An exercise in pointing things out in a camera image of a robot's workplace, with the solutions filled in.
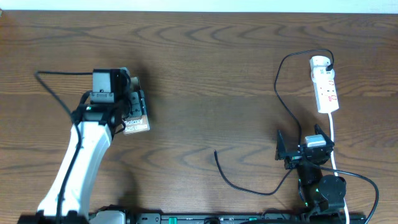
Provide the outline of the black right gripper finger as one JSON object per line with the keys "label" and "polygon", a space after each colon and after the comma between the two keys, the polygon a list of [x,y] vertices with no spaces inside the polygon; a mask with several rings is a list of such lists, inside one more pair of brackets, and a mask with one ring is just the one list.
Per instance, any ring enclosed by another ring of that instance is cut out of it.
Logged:
{"label": "black right gripper finger", "polygon": [[325,145],[326,146],[333,146],[333,141],[330,139],[330,137],[322,130],[322,128],[318,125],[314,125],[314,131],[316,135],[321,135],[323,139],[325,140]]}
{"label": "black right gripper finger", "polygon": [[286,157],[286,148],[281,131],[277,130],[277,144],[275,150],[275,160],[284,160]]}

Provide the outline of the gold Samsung Galaxy smartphone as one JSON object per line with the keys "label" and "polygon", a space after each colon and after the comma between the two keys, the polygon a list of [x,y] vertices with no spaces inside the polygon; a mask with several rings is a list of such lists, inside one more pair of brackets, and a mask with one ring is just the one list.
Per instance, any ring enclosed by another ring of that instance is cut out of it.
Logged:
{"label": "gold Samsung Galaxy smartphone", "polygon": [[[135,92],[138,90],[142,90],[139,82],[138,77],[132,77],[131,78],[131,89],[130,89],[130,94],[131,92]],[[137,118],[131,118],[130,115],[124,119],[124,124],[125,124],[125,129],[123,131],[123,134],[128,135],[128,134],[136,134],[136,133],[141,133],[145,131],[150,130],[150,125],[149,125],[149,120],[148,120],[148,115],[143,115]]]}

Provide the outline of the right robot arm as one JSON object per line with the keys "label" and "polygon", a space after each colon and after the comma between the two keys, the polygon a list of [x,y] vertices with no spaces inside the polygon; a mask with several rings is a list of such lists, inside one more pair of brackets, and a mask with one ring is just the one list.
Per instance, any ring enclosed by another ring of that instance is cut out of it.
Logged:
{"label": "right robot arm", "polygon": [[346,181],[333,174],[323,175],[320,166],[326,163],[335,143],[319,125],[315,134],[305,138],[305,144],[288,151],[282,132],[277,132],[275,160],[283,160],[287,170],[298,173],[298,189],[306,209],[300,214],[304,222],[324,220],[345,207]]}

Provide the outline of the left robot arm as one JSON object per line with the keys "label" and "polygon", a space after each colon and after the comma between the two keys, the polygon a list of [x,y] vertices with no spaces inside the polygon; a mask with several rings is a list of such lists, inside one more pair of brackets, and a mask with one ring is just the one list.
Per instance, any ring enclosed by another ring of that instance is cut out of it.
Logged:
{"label": "left robot arm", "polygon": [[114,136],[150,130],[146,99],[139,78],[126,67],[94,69],[93,86],[75,110],[41,79],[36,80],[57,100],[72,122],[69,145],[57,176],[35,214],[19,223],[89,223],[90,197],[101,161]]}

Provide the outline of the white USB charger plug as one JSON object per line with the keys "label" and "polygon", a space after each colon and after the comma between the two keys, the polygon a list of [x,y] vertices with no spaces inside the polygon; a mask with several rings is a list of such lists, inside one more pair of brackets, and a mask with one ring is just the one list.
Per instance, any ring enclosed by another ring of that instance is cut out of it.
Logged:
{"label": "white USB charger plug", "polygon": [[331,61],[326,56],[316,55],[310,59],[310,68],[312,70],[315,67],[328,67],[329,65],[331,65]]}

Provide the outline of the white power strip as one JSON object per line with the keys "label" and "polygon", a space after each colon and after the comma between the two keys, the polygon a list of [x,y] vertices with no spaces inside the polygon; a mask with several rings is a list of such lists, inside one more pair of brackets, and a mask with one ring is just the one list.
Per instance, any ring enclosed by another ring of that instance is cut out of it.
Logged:
{"label": "white power strip", "polygon": [[334,81],[335,71],[326,67],[314,67],[311,78],[319,113],[328,114],[339,109],[338,94]]}

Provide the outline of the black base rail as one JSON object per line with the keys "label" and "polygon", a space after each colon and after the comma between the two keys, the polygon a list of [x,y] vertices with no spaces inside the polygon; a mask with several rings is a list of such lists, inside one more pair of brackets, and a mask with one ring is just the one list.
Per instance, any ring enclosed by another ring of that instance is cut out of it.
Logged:
{"label": "black base rail", "polygon": [[127,213],[118,210],[105,210],[92,214],[90,223],[94,224],[241,224],[241,223],[345,223],[341,215],[321,215],[308,221],[300,216],[277,211],[262,214],[161,214]]}

